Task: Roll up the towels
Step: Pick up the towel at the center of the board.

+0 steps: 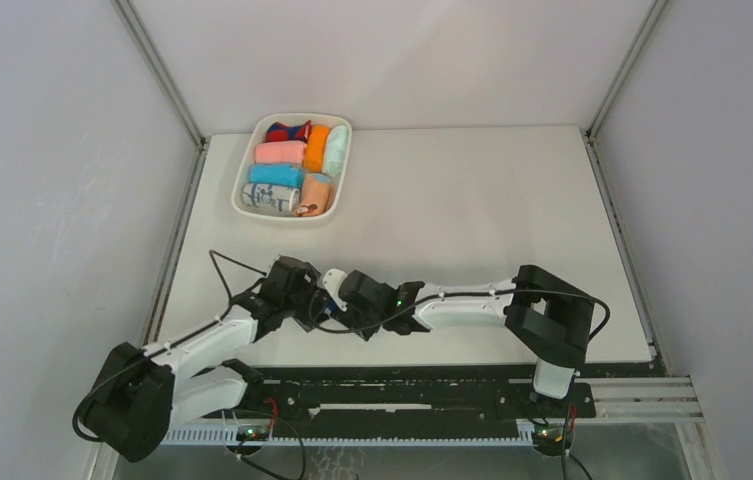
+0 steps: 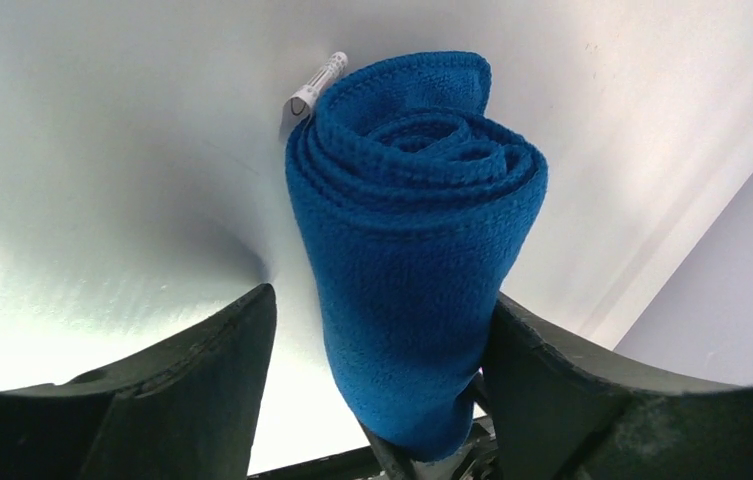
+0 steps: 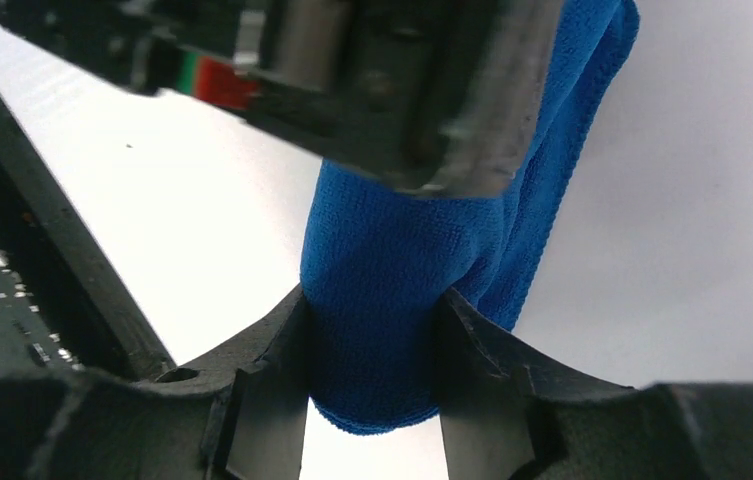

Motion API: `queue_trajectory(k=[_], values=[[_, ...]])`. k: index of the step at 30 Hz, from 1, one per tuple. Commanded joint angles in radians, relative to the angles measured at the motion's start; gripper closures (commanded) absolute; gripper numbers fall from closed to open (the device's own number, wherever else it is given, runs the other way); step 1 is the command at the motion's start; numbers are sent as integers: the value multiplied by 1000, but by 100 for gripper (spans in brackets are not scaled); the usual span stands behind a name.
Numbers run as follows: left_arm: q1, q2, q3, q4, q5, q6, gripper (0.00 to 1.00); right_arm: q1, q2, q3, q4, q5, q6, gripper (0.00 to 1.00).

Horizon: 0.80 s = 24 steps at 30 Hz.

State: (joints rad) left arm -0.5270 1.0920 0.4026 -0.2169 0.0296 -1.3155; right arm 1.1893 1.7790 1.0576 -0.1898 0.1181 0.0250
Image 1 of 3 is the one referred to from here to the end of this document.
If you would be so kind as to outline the orange towel with blue dots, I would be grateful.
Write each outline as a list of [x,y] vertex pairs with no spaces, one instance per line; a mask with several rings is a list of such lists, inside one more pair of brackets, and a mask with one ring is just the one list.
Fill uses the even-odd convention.
[[294,210],[297,217],[316,217],[327,208],[332,192],[331,179],[323,174],[309,173],[300,190],[300,202]]

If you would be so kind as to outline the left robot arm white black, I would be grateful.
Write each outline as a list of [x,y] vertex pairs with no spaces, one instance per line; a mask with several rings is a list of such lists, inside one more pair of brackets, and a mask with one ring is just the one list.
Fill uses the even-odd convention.
[[257,414],[263,388],[226,363],[284,320],[303,321],[320,276],[308,262],[279,256],[246,289],[226,286],[225,308],[213,318],[143,347],[117,345],[72,415],[75,435],[137,462],[172,428],[208,413],[231,408],[242,417]]

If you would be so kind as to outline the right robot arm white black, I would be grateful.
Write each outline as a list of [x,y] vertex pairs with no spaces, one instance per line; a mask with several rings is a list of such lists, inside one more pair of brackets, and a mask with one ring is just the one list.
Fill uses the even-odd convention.
[[332,269],[322,274],[318,288],[341,331],[363,339],[380,329],[398,335],[455,327],[508,331],[536,357],[530,402],[544,416],[568,405],[588,346],[611,316],[604,301],[536,265],[521,266],[511,279],[476,286],[413,281],[392,287],[358,270]]

